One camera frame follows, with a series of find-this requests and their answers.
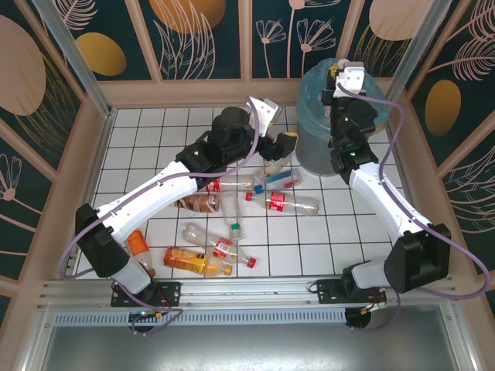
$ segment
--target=crushed plastic bottle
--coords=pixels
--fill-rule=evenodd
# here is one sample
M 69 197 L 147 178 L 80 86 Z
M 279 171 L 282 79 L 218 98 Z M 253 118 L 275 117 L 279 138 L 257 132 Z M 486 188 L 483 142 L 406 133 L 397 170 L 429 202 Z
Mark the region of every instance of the crushed plastic bottle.
M 268 191 L 282 191 L 284 189 L 293 188 L 294 186 L 301 184 L 301 182 L 301 172 L 297 168 L 290 168 L 284 172 L 266 176 L 261 180 L 261 183 L 264 183 L 264 185 L 255 185 L 254 191 L 256 193 L 261 193 L 265 189 Z
M 283 192 L 266 192 L 260 195 L 247 192 L 246 200 L 257 202 L 268 210 L 280 211 L 283 213 L 318 215 L 319 210 L 319 201 L 317 199 L 305 196 L 294 197 Z
M 195 223 L 187 223 L 183 231 L 183 239 L 193 245 L 205 247 L 207 253 L 218 257 L 228 264 L 236 264 L 237 262 L 245 264 L 249 268 L 253 268 L 256 264 L 256 259 L 248 257 L 240 247 L 215 233 L 206 232 L 203 228 Z
M 254 186 L 259 184 L 259 182 L 259 179 L 254 175 L 225 175 L 207 184 L 206 191 L 254 191 Z
M 220 194 L 220 204 L 224 221 L 229 226 L 230 240 L 240 241 L 244 238 L 241 228 L 241 209 L 237 200 L 236 192 L 222 192 Z

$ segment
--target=orange juice bottle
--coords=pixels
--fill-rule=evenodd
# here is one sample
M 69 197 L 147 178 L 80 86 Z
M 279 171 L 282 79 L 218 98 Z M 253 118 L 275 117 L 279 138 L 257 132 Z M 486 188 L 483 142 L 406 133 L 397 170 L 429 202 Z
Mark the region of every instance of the orange juice bottle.
M 128 237 L 127 242 L 132 255 L 146 268 L 152 277 L 156 275 L 153 268 L 152 253 L 149 252 L 148 244 L 140 230 L 135 230 Z
M 225 264 L 221 259 L 178 247 L 167 249 L 163 263 L 167 267 L 184 269 L 204 277 L 216 277 L 222 274 L 230 276 L 232 274 L 232 266 Z

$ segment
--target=red label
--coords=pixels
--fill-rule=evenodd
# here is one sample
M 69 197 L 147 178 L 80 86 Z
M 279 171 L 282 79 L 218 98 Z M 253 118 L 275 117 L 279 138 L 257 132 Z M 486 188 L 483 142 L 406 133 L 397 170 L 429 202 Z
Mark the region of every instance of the red label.
M 226 238 L 220 238 L 215 245 L 215 249 L 213 250 L 214 257 L 227 257 L 227 254 L 232 247 L 232 241 L 227 240 Z
M 220 191 L 220 180 L 215 179 L 210 184 L 207 185 L 208 192 L 219 192 Z
M 297 183 L 297 181 L 293 180 L 292 182 L 288 182 L 288 183 L 285 183 L 284 184 L 284 188 L 292 188 L 293 186 L 295 186 L 295 184 Z
M 270 197 L 270 210 L 282 211 L 285 205 L 285 194 L 272 192 Z

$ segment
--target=clear plastic bottle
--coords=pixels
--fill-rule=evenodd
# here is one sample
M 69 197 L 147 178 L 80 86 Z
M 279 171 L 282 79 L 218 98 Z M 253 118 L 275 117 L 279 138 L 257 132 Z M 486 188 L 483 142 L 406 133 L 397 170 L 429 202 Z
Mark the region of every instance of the clear plastic bottle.
M 242 240 L 244 234 L 241 228 L 241 209 L 239 208 L 237 192 L 222 192 L 220 204 L 225 223 L 229 226 L 230 240 L 233 242 Z
M 225 175 L 207 184 L 206 191 L 254 191 L 254 186 L 258 183 L 259 180 L 254 175 Z
M 193 245 L 206 247 L 208 254 L 219 257 L 226 263 L 236 264 L 237 255 L 239 255 L 239 263 L 246 264 L 249 268 L 253 268 L 256 264 L 256 259 L 246 256 L 244 251 L 240 247 L 236 247 L 232 241 L 215 233 L 207 233 L 195 223 L 186 224 L 183 239 Z
M 278 191 L 283 189 L 293 188 L 302 182 L 301 172 L 297 168 L 290 168 L 284 172 L 275 175 L 268 175 L 262 183 L 263 185 L 255 185 L 254 191 L 261 193 L 265 189 L 268 191 Z
M 302 215 L 318 215 L 319 201 L 312 197 L 291 196 L 283 192 L 266 192 L 255 195 L 246 193 L 247 201 L 258 202 L 269 210 L 281 211 L 283 213 L 295 213 Z
M 200 254 L 188 249 L 169 247 L 163 257 L 167 267 L 183 269 L 203 275 L 204 277 L 230 276 L 232 266 L 225 264 L 218 257 Z
M 128 237 L 127 242 L 132 256 L 146 268 L 152 277 L 156 276 L 156 271 L 153 268 L 152 253 L 149 252 L 148 244 L 146 243 L 142 232 L 140 230 L 135 230 Z

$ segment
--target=teal trash bin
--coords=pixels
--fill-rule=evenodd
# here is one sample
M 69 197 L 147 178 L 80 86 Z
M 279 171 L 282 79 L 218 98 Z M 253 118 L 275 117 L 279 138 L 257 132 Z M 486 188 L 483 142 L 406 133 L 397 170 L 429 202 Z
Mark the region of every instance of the teal trash bin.
M 328 69 L 336 63 L 335 58 L 322 60 L 302 77 L 297 98 L 297 119 L 299 136 L 295 155 L 303 168 L 317 175 L 335 175 L 330 163 L 330 119 L 325 117 L 321 93 L 325 88 Z M 368 97 L 384 98 L 384 94 L 373 77 L 366 73 L 364 89 Z M 375 125 L 387 118 L 385 104 L 371 104 L 378 116 Z

